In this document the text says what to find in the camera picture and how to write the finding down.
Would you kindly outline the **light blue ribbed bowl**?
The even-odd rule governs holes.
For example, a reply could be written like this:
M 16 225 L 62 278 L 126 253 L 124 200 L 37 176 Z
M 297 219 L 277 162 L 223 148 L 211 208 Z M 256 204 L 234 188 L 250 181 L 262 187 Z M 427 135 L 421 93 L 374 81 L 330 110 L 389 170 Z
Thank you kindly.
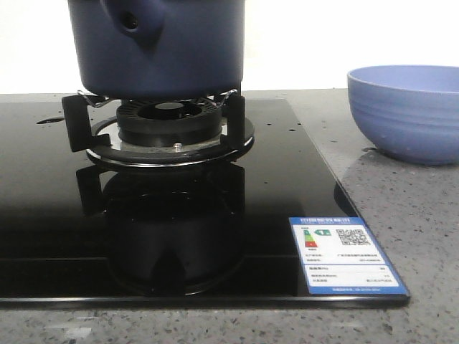
M 425 165 L 458 162 L 457 67 L 362 67 L 347 83 L 354 121 L 381 152 Z

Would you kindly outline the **black metal pot support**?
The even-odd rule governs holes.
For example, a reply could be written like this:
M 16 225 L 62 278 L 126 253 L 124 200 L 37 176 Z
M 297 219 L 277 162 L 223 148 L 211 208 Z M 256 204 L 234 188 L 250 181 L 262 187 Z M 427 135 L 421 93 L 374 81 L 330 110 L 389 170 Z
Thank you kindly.
M 109 99 L 85 95 L 82 92 L 64 97 L 62 106 L 70 147 L 74 152 L 85 151 L 91 160 L 111 168 L 174 168 L 236 160 L 246 154 L 255 142 L 255 129 L 245 116 L 245 99 L 237 90 L 230 90 L 214 99 L 198 97 L 170 101 L 122 100 L 120 106 L 132 101 L 198 100 L 208 102 L 222 111 L 219 135 L 190 145 L 175 143 L 171 147 L 147 147 L 125 142 L 120 138 L 116 114 L 99 123 L 91 123 L 88 108 L 100 108 L 108 104 Z

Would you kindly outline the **dark blue cooking pot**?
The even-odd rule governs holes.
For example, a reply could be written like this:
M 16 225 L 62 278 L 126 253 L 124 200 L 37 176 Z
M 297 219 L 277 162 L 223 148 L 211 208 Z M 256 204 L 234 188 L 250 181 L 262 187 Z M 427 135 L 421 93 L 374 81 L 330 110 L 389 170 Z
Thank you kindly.
M 83 86 L 125 100 L 178 100 L 239 87 L 243 1 L 70 1 Z

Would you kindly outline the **black round gas burner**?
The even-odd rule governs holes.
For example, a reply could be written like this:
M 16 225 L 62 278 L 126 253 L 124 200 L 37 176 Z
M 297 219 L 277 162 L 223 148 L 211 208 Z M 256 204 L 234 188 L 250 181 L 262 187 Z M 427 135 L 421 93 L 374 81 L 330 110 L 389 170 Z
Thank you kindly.
M 222 111 L 208 102 L 127 102 L 116 111 L 119 136 L 147 147 L 190 145 L 221 132 Z

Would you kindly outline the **blue white energy label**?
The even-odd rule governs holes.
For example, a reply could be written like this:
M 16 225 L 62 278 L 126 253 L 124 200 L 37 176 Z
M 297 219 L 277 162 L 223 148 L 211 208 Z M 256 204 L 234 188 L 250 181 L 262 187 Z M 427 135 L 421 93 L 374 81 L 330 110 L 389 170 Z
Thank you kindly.
M 404 295 L 409 292 L 359 217 L 290 217 L 312 295 Z

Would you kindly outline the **black glass gas stove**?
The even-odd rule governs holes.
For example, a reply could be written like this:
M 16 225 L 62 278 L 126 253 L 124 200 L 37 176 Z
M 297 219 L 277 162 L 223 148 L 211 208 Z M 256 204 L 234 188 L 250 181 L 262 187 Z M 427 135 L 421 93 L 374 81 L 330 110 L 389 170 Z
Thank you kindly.
M 350 220 L 340 247 L 378 249 L 284 100 L 249 100 L 236 162 L 137 173 L 69 148 L 58 99 L 1 104 L 3 308 L 400 307 L 384 290 L 320 290 L 300 249 L 331 238 L 299 218 Z

